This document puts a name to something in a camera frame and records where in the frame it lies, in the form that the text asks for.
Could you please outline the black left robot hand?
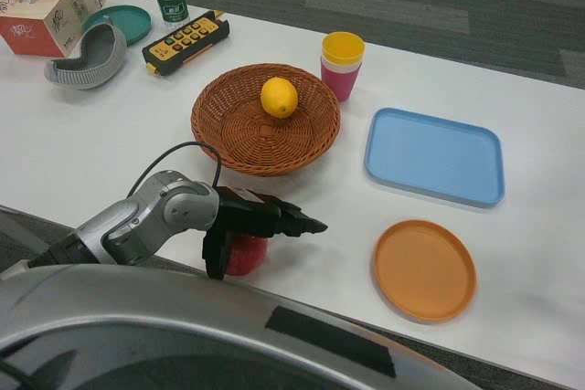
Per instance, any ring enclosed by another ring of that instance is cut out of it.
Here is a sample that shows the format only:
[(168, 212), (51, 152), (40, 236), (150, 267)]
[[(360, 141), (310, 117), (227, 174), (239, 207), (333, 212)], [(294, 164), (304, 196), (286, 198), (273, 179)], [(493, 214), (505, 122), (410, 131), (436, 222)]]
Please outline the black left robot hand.
[(300, 237), (327, 229), (299, 206), (273, 195), (226, 186), (220, 186), (218, 194), (218, 215), (204, 236), (202, 249), (206, 272), (212, 279), (250, 274), (262, 264), (268, 240), (276, 235)]

